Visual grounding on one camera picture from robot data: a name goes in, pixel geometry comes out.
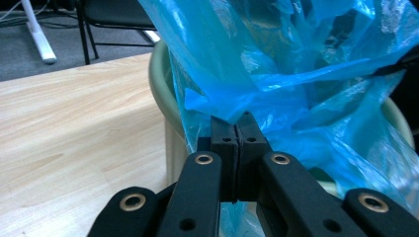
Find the wooden table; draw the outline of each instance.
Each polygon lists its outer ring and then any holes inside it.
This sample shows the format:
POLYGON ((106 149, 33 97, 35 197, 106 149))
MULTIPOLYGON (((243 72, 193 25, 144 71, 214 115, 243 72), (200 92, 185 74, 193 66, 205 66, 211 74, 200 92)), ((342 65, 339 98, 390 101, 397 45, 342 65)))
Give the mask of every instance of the wooden table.
POLYGON ((0 236, 86 236, 118 191, 166 186, 149 57, 0 83, 0 236))

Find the blue plastic bag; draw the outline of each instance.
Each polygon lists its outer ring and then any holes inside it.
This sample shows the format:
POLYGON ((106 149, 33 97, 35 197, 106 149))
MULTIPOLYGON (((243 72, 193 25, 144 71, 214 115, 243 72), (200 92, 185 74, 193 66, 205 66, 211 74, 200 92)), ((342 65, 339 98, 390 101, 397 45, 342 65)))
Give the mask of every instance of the blue plastic bag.
POLYGON ((378 190, 419 216, 418 157, 381 112, 404 72, 372 76, 419 43, 408 0, 139 2, 172 53, 190 152, 210 116, 249 111, 274 150, 324 170, 341 197, 378 190))

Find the trash can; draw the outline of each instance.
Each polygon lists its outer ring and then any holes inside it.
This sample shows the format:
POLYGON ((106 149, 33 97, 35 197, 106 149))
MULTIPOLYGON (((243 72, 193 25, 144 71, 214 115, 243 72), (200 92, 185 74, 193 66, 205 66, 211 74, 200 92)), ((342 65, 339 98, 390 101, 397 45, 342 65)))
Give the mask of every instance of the trash can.
MULTIPOLYGON (((165 144, 168 184, 179 178, 183 164, 188 156, 185 133, 176 102, 173 88, 172 69, 169 50, 166 43, 158 42, 151 56, 149 64, 149 84, 153 97, 165 117, 165 144)), ((414 139, 410 127, 397 105, 387 99, 381 107, 383 114, 414 148, 414 139)), ((314 171, 315 176, 322 176, 321 172, 314 171)), ((323 188, 329 193, 335 193, 333 185, 322 183, 323 188)))

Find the chair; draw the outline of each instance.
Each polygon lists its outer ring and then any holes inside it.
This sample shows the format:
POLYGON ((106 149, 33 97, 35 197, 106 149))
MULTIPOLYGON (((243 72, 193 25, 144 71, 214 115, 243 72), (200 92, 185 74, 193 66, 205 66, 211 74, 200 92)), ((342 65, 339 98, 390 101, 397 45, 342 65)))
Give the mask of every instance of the chair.
POLYGON ((90 64, 90 58, 84 25, 96 59, 99 58, 96 45, 154 46, 154 41, 144 31, 156 29, 137 0, 76 0, 76 10, 86 65, 90 64), (95 42, 90 26, 138 30, 149 43, 95 42))

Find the gray carpet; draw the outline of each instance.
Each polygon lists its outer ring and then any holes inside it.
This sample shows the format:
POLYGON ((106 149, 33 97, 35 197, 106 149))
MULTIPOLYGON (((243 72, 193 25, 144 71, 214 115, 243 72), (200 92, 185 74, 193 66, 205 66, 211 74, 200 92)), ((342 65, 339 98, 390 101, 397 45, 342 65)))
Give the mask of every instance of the gray carpet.
MULTIPOLYGON (((23 17, 21 11, 12 17, 23 17)), ((18 79, 52 71, 84 65, 83 48, 77 20, 68 17, 57 17, 53 13, 42 13, 37 16, 42 30, 49 41, 57 61, 52 65, 43 63, 37 47, 26 25, 0 28, 0 81, 18 79)), ((131 30, 110 30, 92 27, 96 41, 145 43, 141 33, 131 30)), ((136 46, 97 46, 99 59, 94 59, 90 51, 91 63, 98 63, 152 51, 152 47, 136 46)))

